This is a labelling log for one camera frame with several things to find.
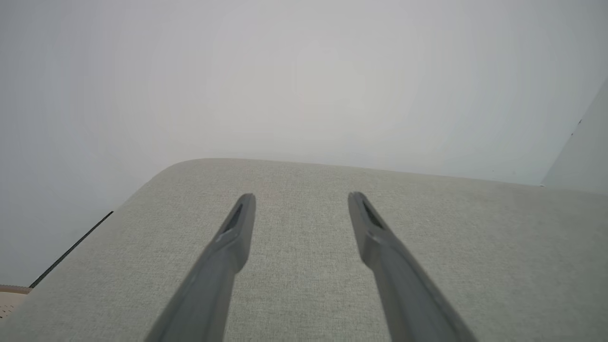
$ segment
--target black strip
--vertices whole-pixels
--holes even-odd
[[[63,253],[63,255],[62,255],[62,256],[61,256],[59,259],[57,259],[57,261],[55,261],[55,263],[53,263],[53,264],[52,264],[52,265],[49,267],[49,269],[48,269],[48,270],[44,271],[44,273],[43,273],[43,274],[42,274],[40,277],[38,277],[38,279],[36,279],[36,281],[35,281],[35,282],[33,282],[33,283],[30,285],[30,287],[32,287],[32,288],[33,288],[33,287],[35,287],[36,285],[38,285],[38,283],[39,283],[39,282],[41,282],[41,281],[42,281],[42,279],[44,279],[44,277],[46,277],[46,276],[47,276],[47,274],[49,274],[49,273],[50,273],[50,272],[53,270],[53,268],[55,268],[57,265],[59,265],[59,263],[60,263],[60,262],[61,262],[63,259],[65,259],[65,257],[66,257],[68,254],[70,254],[70,252],[71,252],[71,251],[73,251],[73,250],[74,250],[74,248],[76,248],[76,246],[78,246],[78,244],[79,244],[79,243],[81,243],[81,242],[82,242],[82,240],[84,240],[84,239],[85,239],[85,237],[89,236],[89,234],[90,234],[90,233],[91,233],[93,230],[95,230],[95,228],[97,228],[99,225],[101,225],[101,224],[102,224],[102,222],[103,222],[103,221],[105,221],[105,220],[106,220],[106,218],[108,218],[108,216],[112,215],[112,213],[113,213],[113,211],[111,211],[111,212],[110,212],[108,215],[106,215],[106,217],[102,218],[102,220],[101,220],[101,221],[99,221],[99,222],[98,222],[98,223],[97,223],[97,224],[96,224],[96,225],[95,225],[93,228],[91,228],[91,230],[90,230],[89,232],[87,232],[87,233],[85,234],[85,236],[81,237],[81,238],[80,238],[80,240],[78,240],[78,241],[77,241],[77,242],[76,242],[76,243],[75,243],[73,246],[71,246],[71,247],[70,247],[70,249],[69,249],[69,250],[67,250],[67,252]]]

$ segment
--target wall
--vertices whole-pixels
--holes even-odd
[[[608,80],[542,183],[608,195]]]
[[[539,184],[608,77],[608,4],[0,3],[0,283],[205,157]]]

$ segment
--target gray upholstery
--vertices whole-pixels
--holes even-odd
[[[608,197],[351,167],[199,159],[155,176],[9,317],[7,341],[145,336],[228,211],[257,196],[226,340],[386,340],[347,209],[364,192],[480,340],[608,336]]]

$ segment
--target gray fabric surface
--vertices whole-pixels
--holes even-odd
[[[237,198],[257,197],[226,340],[386,340],[347,194],[364,192],[476,336],[608,337],[608,197],[490,181],[236,159],[173,165],[9,317],[7,341],[145,336]]]

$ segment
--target small hole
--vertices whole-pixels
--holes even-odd
[[[372,214],[370,208],[367,207],[367,204],[365,204],[365,202],[363,202],[363,207],[365,207],[365,211],[367,212],[367,217],[370,218],[370,221],[378,228],[384,229],[384,227],[382,227],[382,225],[380,224],[380,221],[376,218],[376,216],[374,216],[374,214]]]
[[[230,219],[230,222],[228,222],[228,224],[226,225],[226,228],[224,228],[224,231],[222,233],[225,233],[229,230],[231,230],[232,228],[234,228],[234,226],[237,225],[238,222],[238,217],[241,215],[241,209],[243,208],[243,205],[239,205],[237,211],[234,212],[234,215],[232,216],[232,218]]]

